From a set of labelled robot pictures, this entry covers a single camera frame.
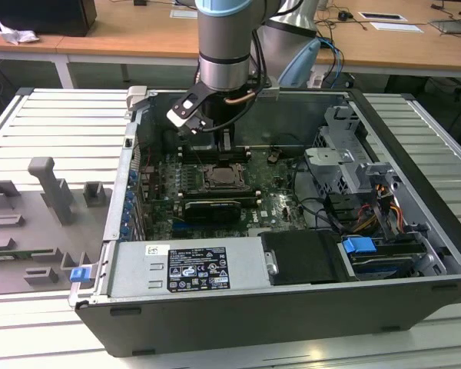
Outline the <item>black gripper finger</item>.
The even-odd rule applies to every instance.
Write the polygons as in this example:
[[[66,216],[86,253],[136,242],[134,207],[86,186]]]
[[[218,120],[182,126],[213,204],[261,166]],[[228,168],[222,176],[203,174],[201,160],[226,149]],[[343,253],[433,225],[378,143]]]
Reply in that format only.
[[[234,148],[235,128],[225,128],[217,134],[217,146],[220,152],[231,151]]]

